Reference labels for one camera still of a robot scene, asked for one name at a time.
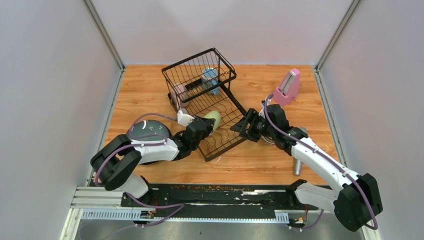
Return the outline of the light green mug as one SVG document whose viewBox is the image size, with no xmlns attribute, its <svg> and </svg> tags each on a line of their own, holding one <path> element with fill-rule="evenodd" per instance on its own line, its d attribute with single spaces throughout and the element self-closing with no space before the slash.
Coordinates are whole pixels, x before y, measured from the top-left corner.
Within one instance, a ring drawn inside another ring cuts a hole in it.
<svg viewBox="0 0 424 240">
<path fill-rule="evenodd" d="M 208 112 L 206 115 L 203 116 L 203 118 L 211 124 L 212 129 L 209 132 L 209 136 L 211 136 L 218 128 L 218 126 L 221 123 L 221 114 L 220 112 L 216 111 L 216 110 L 212 110 L 210 112 Z"/>
</svg>

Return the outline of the patterned ceramic bowl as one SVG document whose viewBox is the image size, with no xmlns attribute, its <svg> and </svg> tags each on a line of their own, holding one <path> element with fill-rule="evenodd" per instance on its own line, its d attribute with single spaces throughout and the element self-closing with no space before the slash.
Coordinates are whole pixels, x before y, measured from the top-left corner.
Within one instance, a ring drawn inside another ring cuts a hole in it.
<svg viewBox="0 0 424 240">
<path fill-rule="evenodd" d="M 267 137 L 267 136 L 262 136 L 262 139 L 265 141 L 265 142 L 267 142 L 268 144 L 270 144 L 270 145 L 274 145 L 275 144 L 275 142 L 270 138 L 270 137 Z"/>
</svg>

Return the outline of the pink ceramic mug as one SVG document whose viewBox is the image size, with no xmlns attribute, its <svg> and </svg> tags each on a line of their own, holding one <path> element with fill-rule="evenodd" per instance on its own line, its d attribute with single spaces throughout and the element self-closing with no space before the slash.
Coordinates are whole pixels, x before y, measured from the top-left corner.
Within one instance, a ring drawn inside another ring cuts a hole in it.
<svg viewBox="0 0 424 240">
<path fill-rule="evenodd" d="M 175 104 L 176 111 L 189 106 L 189 101 L 184 102 L 188 97 L 187 89 L 182 83 L 178 83 L 171 88 L 171 100 Z"/>
</svg>

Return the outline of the blue butterfly mug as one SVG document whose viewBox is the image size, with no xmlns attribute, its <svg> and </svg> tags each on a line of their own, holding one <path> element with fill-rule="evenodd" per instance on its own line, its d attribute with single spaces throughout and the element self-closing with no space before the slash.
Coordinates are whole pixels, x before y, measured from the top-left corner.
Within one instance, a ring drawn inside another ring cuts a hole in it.
<svg viewBox="0 0 424 240">
<path fill-rule="evenodd" d="M 202 89 L 207 90 L 218 84 L 218 71 L 213 67 L 206 67 L 200 76 Z"/>
</svg>

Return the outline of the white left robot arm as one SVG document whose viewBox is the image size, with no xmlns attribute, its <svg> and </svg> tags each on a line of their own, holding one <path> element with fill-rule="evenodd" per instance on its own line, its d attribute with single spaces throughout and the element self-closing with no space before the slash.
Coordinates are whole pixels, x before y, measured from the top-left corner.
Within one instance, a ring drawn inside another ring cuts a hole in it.
<svg viewBox="0 0 424 240">
<path fill-rule="evenodd" d="M 148 182 L 134 174 L 138 165 L 158 161 L 178 161 L 195 151 L 201 141 L 212 135 L 221 122 L 217 112 L 203 117 L 194 116 L 185 130 L 160 140 L 130 139 L 126 134 L 116 136 L 90 160 L 95 172 L 94 183 L 107 191 L 119 189 L 133 196 L 140 206 L 149 206 L 153 193 Z"/>
</svg>

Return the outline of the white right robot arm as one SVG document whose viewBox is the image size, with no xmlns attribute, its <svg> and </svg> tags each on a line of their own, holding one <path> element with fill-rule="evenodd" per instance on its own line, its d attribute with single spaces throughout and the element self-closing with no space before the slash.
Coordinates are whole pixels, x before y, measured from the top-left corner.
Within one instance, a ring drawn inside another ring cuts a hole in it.
<svg viewBox="0 0 424 240">
<path fill-rule="evenodd" d="M 309 166 L 328 184 L 328 188 L 299 179 L 285 195 L 292 209 L 312 205 L 332 213 L 349 231 L 355 232 L 368 222 L 376 222 L 383 211 L 377 180 L 369 173 L 360 175 L 322 150 L 300 127 L 290 125 L 285 111 L 271 104 L 258 112 L 250 108 L 232 131 L 246 140 L 270 139 L 288 155 Z"/>
</svg>

